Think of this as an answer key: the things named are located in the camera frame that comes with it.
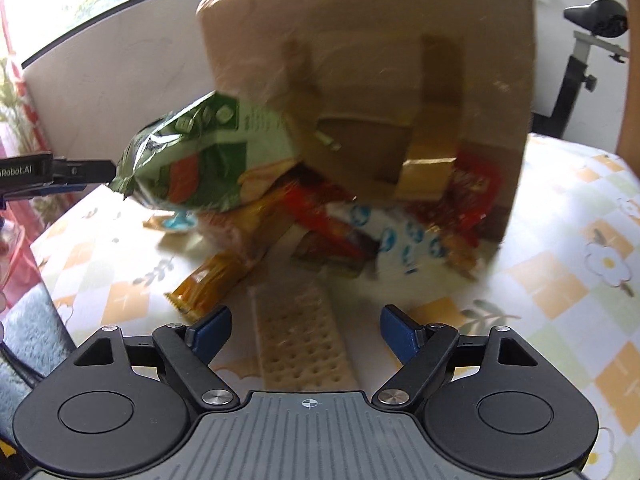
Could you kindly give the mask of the white blue candy packet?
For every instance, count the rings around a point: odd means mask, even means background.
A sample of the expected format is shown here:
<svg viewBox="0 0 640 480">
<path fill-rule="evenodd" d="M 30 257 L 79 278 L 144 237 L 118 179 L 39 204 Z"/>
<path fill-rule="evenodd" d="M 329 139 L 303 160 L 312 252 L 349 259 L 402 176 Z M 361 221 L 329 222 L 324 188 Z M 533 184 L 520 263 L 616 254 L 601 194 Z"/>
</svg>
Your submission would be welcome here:
<svg viewBox="0 0 640 480">
<path fill-rule="evenodd" d="M 378 243 L 375 270 L 379 278 L 418 273 L 441 264 L 447 251 L 434 228 L 426 228 L 405 209 L 373 208 L 358 202 L 329 203 L 326 212 Z"/>
</svg>

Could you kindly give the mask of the clear cracker packet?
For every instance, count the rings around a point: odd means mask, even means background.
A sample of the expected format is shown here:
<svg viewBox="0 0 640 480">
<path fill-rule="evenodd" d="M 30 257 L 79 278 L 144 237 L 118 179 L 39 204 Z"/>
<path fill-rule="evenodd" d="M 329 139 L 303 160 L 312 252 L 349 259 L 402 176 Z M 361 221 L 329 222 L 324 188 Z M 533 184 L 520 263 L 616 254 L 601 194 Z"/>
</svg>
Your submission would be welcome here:
<svg viewBox="0 0 640 480">
<path fill-rule="evenodd" d="M 331 300 L 316 278 L 252 290 L 262 383 L 268 391 L 359 388 Z"/>
</svg>

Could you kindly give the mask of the blue packaged bread cake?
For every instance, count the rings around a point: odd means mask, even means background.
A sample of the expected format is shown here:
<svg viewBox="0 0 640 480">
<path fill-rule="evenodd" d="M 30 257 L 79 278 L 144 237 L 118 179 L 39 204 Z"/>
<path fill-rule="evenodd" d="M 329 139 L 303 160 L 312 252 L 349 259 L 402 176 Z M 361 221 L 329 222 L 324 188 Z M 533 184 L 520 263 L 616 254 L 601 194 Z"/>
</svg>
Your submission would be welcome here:
<svg viewBox="0 0 640 480">
<path fill-rule="evenodd" d="M 196 215 L 198 232 L 246 262 L 258 261 L 294 223 L 284 198 L 285 190 L 276 188 L 253 203 L 228 212 L 200 212 Z"/>
</svg>

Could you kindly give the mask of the green seaweed snack bag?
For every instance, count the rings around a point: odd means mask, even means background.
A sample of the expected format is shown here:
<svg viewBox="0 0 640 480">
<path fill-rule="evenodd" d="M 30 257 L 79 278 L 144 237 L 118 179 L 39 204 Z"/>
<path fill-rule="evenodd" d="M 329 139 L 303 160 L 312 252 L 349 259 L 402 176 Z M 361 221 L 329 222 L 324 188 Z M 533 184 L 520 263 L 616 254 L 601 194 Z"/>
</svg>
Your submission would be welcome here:
<svg viewBox="0 0 640 480">
<path fill-rule="evenodd" d="M 153 209 L 226 212 L 261 198 L 298 161 L 278 113 L 210 92 L 140 130 L 110 189 Z"/>
</svg>

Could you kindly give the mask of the red snack packet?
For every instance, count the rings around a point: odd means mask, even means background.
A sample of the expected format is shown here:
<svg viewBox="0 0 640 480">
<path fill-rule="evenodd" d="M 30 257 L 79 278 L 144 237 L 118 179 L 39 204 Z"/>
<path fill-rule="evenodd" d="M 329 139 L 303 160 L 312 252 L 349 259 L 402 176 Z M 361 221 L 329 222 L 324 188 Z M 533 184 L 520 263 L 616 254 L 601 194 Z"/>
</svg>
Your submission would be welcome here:
<svg viewBox="0 0 640 480">
<path fill-rule="evenodd" d="M 478 226 L 494 208 L 501 183 L 495 162 L 462 153 L 454 163 L 442 197 L 436 202 L 408 203 L 406 211 L 424 226 L 453 232 L 471 247 L 477 247 Z"/>
</svg>

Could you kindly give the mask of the golden brown snack bar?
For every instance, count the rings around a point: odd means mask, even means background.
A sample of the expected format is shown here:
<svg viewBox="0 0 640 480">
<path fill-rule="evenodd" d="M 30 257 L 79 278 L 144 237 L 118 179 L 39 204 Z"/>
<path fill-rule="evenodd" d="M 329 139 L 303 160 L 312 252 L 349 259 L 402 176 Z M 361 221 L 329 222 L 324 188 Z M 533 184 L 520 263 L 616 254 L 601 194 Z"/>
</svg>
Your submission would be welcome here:
<svg viewBox="0 0 640 480">
<path fill-rule="evenodd" d="M 258 247 L 255 258 L 245 259 L 225 249 L 207 258 L 174 290 L 165 292 L 167 301 L 190 323 L 201 321 L 224 305 L 237 289 L 262 284 L 267 276 L 267 258 L 273 244 Z"/>
</svg>

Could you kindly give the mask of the floral checkered tablecloth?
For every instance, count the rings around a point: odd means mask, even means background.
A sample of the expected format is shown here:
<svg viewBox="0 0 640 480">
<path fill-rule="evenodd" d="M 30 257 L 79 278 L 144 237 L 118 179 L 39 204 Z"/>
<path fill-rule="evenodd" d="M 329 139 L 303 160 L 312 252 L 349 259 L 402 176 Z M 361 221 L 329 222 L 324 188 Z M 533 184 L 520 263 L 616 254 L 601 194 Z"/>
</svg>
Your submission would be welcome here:
<svg viewBox="0 0 640 480">
<path fill-rule="evenodd" d="M 128 336 L 176 322 L 164 297 L 216 250 L 197 232 L 165 234 L 150 212 L 98 188 L 32 244 L 44 284 L 76 342 L 116 325 Z M 588 457 L 593 479 L 639 474 L 639 182 L 617 156 L 544 136 L 528 139 L 506 235 L 477 249 L 463 276 L 445 261 L 379 278 L 375 262 L 300 264 L 304 232 L 273 245 L 268 276 L 226 298 L 233 333 L 213 370 L 239 394 L 266 390 L 252 290 L 316 278 L 329 296 L 358 389 L 375 391 L 398 370 L 378 328 L 394 304 L 422 324 L 484 335 L 507 325 L 526 338 L 596 408 L 600 429 Z"/>
</svg>

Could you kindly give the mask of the cardboard box with plastic liner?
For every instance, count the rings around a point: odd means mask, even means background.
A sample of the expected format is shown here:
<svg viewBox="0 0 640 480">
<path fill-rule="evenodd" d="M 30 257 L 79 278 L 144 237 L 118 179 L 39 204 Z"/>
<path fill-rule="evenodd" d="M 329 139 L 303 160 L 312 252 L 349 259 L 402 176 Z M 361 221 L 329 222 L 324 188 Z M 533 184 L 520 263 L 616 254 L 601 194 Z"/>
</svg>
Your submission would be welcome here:
<svg viewBox="0 0 640 480">
<path fill-rule="evenodd" d="M 217 90 L 281 113 L 310 168 L 377 204 L 497 170 L 478 230 L 506 234 L 534 93 L 533 0 L 202 0 Z"/>
</svg>

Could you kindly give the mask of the black exercise bike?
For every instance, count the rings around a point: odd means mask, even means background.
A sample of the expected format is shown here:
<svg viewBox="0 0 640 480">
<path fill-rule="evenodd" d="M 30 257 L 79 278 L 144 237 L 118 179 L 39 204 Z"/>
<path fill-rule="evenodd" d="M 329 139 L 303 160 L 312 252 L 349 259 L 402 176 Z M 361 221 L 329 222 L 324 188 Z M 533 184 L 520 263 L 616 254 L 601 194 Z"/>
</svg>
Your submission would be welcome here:
<svg viewBox="0 0 640 480">
<path fill-rule="evenodd" d="M 612 151 L 626 104 L 626 0 L 534 0 L 532 131 Z"/>
</svg>

